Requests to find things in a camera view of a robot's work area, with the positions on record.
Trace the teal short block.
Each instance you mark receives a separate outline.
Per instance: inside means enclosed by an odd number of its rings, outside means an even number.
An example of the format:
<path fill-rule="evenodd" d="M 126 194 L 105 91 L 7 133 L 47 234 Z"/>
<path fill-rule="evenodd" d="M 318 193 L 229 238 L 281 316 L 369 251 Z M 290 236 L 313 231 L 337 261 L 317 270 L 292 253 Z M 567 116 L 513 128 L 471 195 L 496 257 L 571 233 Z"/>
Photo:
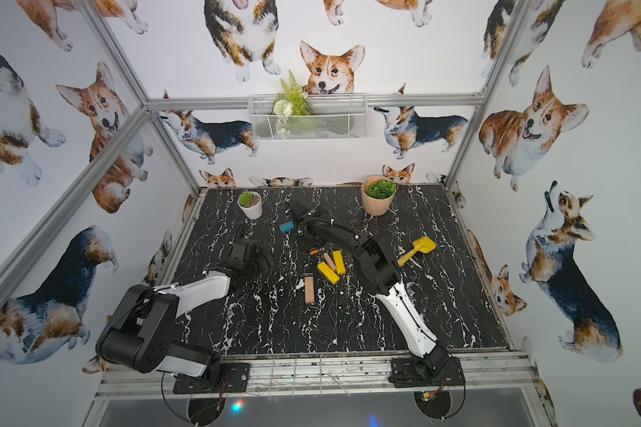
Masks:
<path fill-rule="evenodd" d="M 279 226 L 279 229 L 282 233 L 290 232 L 295 229 L 294 222 L 285 222 Z"/>

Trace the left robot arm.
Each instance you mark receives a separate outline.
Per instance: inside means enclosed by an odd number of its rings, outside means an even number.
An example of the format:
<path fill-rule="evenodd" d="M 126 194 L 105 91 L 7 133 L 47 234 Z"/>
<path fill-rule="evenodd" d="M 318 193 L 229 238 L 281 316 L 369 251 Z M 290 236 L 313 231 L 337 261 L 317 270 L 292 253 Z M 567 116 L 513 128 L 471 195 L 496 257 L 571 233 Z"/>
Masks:
<path fill-rule="evenodd" d="M 141 374 L 158 371 L 213 383 L 220 377 L 219 356 L 181 342 L 176 319 L 226 297 L 234 286 L 275 266 L 270 249 L 256 240 L 237 238 L 215 268 L 189 282 L 131 286 L 101 332 L 96 355 Z"/>

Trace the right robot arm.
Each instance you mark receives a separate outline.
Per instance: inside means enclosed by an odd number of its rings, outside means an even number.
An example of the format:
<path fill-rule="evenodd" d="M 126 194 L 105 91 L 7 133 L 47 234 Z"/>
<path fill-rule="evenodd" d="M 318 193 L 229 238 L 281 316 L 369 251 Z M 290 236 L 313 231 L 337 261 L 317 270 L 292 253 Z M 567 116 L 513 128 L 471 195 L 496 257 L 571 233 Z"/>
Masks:
<path fill-rule="evenodd" d="M 417 365 L 430 375 L 438 374 L 450 359 L 450 353 L 438 343 L 410 299 L 389 239 L 356 231 L 320 207 L 295 202 L 287 204 L 287 213 L 306 238 L 327 241 L 352 256 L 360 285 L 386 306 Z"/>

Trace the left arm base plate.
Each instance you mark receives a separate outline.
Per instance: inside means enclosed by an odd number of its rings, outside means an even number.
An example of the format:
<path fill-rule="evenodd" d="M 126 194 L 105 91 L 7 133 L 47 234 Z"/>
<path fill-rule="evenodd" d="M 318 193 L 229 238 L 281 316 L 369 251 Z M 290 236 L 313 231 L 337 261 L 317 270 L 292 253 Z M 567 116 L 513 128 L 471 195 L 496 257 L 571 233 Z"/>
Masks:
<path fill-rule="evenodd" d="M 178 375 L 174 394 L 238 393 L 247 390 L 251 364 L 224 363 L 208 368 L 202 376 Z"/>

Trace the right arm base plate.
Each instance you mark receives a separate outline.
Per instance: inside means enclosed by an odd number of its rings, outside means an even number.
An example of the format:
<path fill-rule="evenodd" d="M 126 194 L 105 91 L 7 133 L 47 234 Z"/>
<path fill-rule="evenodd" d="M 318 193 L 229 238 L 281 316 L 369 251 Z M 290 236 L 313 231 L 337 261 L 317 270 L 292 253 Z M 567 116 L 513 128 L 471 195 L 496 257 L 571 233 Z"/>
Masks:
<path fill-rule="evenodd" d="M 392 359 L 388 382 L 395 388 L 437 388 L 463 386 L 466 379 L 459 359 L 448 357 L 440 367 L 431 368 L 417 358 Z"/>

